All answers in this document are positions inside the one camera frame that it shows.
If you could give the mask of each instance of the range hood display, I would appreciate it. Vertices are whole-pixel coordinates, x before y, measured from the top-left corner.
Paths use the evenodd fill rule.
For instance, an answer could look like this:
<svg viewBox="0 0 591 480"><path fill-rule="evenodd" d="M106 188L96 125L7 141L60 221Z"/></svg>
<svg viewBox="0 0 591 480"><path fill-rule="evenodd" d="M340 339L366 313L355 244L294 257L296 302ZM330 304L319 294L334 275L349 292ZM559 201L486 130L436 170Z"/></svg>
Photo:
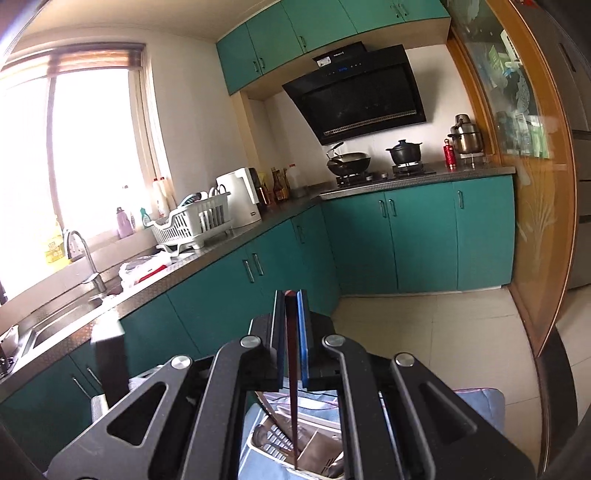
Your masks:
<svg viewBox="0 0 591 480"><path fill-rule="evenodd" d="M323 145L426 121L402 45L331 63L283 88Z"/></svg>

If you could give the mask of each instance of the window blind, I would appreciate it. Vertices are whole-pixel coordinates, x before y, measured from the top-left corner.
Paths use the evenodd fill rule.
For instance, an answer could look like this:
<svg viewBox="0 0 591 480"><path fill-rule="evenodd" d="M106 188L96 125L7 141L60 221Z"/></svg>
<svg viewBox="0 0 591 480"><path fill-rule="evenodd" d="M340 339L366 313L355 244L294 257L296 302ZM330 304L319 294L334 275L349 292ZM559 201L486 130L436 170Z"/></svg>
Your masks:
<svg viewBox="0 0 591 480"><path fill-rule="evenodd" d="M84 43L56 47L7 63L0 70L0 85L11 88L38 78L96 69L138 70L145 45L139 43Z"/></svg>

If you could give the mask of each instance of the window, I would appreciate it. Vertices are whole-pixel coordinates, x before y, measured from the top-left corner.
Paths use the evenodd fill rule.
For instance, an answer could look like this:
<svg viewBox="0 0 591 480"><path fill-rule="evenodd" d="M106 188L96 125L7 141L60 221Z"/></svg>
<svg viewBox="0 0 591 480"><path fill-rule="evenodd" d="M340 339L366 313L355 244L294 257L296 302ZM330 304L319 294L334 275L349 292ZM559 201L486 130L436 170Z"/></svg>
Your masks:
<svg viewBox="0 0 591 480"><path fill-rule="evenodd" d="M8 298L53 273L44 252L56 217L92 245L117 238L118 206L152 210L154 166L138 145L148 138L137 102L141 53L135 44L74 46L0 72L0 281Z"/></svg>

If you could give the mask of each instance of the ceiling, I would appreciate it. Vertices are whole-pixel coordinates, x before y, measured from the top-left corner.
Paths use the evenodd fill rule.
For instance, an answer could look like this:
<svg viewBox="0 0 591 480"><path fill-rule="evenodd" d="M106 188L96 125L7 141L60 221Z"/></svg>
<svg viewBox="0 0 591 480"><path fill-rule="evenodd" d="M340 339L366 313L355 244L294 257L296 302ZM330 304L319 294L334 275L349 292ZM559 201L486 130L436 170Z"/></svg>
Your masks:
<svg viewBox="0 0 591 480"><path fill-rule="evenodd" d="M51 0L25 35L65 27L140 26L217 41L276 0Z"/></svg>

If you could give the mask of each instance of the white appliance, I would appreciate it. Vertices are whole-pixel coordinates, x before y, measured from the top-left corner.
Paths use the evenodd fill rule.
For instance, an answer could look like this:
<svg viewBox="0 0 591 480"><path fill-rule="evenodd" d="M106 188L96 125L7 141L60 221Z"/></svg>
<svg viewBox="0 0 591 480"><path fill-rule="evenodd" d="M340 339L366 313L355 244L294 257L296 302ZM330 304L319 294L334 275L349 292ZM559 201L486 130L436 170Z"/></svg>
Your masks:
<svg viewBox="0 0 591 480"><path fill-rule="evenodd" d="M256 205L259 200L248 168L239 168L217 178L218 185L224 185L231 195L228 197L233 228L249 225L261 219Z"/></svg>

